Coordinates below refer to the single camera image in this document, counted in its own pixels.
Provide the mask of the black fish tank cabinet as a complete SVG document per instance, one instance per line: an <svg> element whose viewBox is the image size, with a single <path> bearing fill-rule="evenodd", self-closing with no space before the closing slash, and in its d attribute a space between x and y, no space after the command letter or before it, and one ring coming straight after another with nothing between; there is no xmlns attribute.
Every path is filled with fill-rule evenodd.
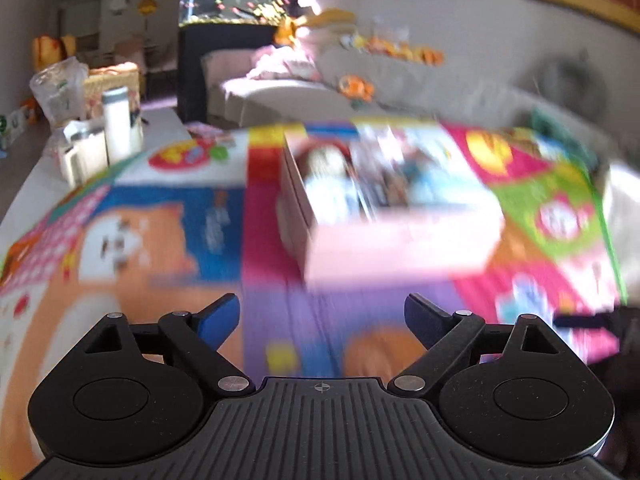
<svg viewBox="0 0 640 480"><path fill-rule="evenodd" d="M277 27L259 24L200 23L178 32L178 115L183 122L205 122L209 90L243 77L258 49L272 44Z"/></svg>

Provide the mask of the orange fish plush toy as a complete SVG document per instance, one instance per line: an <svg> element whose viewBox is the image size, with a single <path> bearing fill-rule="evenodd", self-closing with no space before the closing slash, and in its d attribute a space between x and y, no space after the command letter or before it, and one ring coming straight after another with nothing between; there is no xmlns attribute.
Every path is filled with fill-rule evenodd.
<svg viewBox="0 0 640 480"><path fill-rule="evenodd" d="M359 102L372 102L375 86L369 81L355 75L345 75L340 78L337 90L347 99Z"/></svg>

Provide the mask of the beige sofa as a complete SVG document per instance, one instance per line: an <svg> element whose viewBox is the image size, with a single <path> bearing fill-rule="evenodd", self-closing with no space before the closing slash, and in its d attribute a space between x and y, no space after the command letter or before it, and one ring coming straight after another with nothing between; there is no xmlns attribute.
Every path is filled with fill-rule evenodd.
<svg viewBox="0 0 640 480"><path fill-rule="evenodd" d="M273 48L256 51L258 55ZM639 145L587 122L568 110L516 87L445 64L428 67L381 55L326 49L314 60L320 81L229 79L209 90L208 116L254 127L274 122L338 122L360 116L410 116L486 129L530 123L535 108L560 122L600 158L639 166ZM355 75L375 86L372 102L352 101L337 90L341 77Z"/></svg>

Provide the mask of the yellow duck bag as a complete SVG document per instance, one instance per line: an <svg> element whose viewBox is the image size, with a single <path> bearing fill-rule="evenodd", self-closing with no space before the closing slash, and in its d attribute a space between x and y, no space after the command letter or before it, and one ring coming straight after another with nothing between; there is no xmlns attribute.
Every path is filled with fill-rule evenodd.
<svg viewBox="0 0 640 480"><path fill-rule="evenodd" d="M65 61L76 53L76 38L66 35L52 38L47 35L32 40L32 65L34 72L39 73L47 67Z"/></svg>

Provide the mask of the blue white snack packet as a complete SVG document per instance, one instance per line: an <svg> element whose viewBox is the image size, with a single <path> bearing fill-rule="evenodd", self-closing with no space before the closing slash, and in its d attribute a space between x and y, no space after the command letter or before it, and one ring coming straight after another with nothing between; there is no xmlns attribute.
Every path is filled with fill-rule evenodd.
<svg viewBox="0 0 640 480"><path fill-rule="evenodd" d="M486 192L457 143L435 125L364 127L350 158L375 208L469 206Z"/></svg>

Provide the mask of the colourful cartoon play mat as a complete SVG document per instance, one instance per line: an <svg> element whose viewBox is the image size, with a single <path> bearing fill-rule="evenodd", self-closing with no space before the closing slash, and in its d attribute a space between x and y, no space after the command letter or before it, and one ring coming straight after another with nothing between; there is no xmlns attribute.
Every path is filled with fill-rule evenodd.
<svg viewBox="0 0 640 480"><path fill-rule="evenodd" d="M386 286L307 287L281 229L286 136L364 127L445 128L497 196L506 226L483 271ZM222 353L267 376L371 376L388 382L423 351L404 321L419 294L491 323L523 313L594 313L625 293L600 196L574 160L532 130L409 118L254 127L168 144L73 192L6 255L1 279L1 474L42 459L27 419L37 385L107 313L152 323L224 294L240 322Z"/></svg>

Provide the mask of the teal green cloth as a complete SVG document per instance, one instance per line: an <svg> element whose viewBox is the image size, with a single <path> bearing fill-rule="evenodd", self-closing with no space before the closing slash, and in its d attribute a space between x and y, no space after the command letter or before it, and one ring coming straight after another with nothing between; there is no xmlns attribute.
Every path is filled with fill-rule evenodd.
<svg viewBox="0 0 640 480"><path fill-rule="evenodd" d="M578 162L588 171L597 169L598 155L578 141L570 130L542 110L535 108L532 111L530 128L533 129L536 142L544 148L546 154L562 155L564 158Z"/></svg>

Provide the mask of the glass fish tank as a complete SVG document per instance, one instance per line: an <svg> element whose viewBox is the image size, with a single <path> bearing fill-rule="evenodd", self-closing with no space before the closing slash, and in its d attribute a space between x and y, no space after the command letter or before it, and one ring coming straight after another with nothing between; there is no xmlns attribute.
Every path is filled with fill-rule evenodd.
<svg viewBox="0 0 640 480"><path fill-rule="evenodd" d="M278 26L302 14L298 0L180 0L180 27L195 24Z"/></svg>

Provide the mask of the yellow duck plush row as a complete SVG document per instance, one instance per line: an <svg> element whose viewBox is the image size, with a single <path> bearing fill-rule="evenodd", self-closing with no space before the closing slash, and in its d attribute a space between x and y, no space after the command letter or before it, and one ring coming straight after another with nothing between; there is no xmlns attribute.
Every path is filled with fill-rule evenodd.
<svg viewBox="0 0 640 480"><path fill-rule="evenodd" d="M340 44L347 50L355 50L370 55L382 55L411 63L426 66L441 66L445 62L442 51L424 46L412 46L408 42L390 42L378 36L365 37L354 32L341 36Z"/></svg>

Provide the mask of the yellow pillow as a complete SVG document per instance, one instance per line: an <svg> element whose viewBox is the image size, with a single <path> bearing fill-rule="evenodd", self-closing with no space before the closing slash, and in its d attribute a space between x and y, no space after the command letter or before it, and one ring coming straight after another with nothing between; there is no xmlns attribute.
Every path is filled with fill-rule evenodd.
<svg viewBox="0 0 640 480"><path fill-rule="evenodd" d="M321 11L319 14L305 15L296 20L298 27L318 28L329 25L355 25L357 21L356 15L352 12L329 8Z"/></svg>

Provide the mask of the grey neck pillow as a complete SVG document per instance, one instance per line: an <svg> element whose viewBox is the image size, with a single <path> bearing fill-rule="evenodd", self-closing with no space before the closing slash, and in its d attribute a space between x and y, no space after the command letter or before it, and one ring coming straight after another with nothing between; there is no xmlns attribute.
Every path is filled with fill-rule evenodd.
<svg viewBox="0 0 640 480"><path fill-rule="evenodd" d="M521 74L518 86L588 122L600 122L608 110L608 85L585 49L544 56Z"/></svg>

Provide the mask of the pink cardboard box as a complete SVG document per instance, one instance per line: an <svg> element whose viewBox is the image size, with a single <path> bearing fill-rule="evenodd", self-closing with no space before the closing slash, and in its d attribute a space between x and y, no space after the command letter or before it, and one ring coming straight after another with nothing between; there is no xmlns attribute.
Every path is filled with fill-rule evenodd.
<svg viewBox="0 0 640 480"><path fill-rule="evenodd" d="M506 226L497 196L484 185L486 192L469 206L375 208L352 168L350 144L358 138L285 138L279 222L304 284L315 289L386 286L483 271ZM297 166L298 154L316 144L340 148L356 184L358 211L337 226L316 221Z"/></svg>

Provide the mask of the clear plastic bag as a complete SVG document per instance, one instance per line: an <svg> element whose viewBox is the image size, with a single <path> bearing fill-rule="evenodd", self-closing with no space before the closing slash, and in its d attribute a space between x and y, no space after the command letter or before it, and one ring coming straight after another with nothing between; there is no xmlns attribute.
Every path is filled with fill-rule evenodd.
<svg viewBox="0 0 640 480"><path fill-rule="evenodd" d="M88 66L72 56L32 76L29 88L52 129L86 118Z"/></svg>

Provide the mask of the crochet doll red hat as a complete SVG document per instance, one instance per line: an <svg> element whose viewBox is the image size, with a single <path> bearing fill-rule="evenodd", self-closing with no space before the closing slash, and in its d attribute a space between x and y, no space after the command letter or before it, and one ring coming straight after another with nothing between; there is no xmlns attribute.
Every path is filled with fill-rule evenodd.
<svg viewBox="0 0 640 480"><path fill-rule="evenodd" d="M347 159L335 144L316 144L296 158L303 187L319 224L337 226L358 211L358 196Z"/></svg>

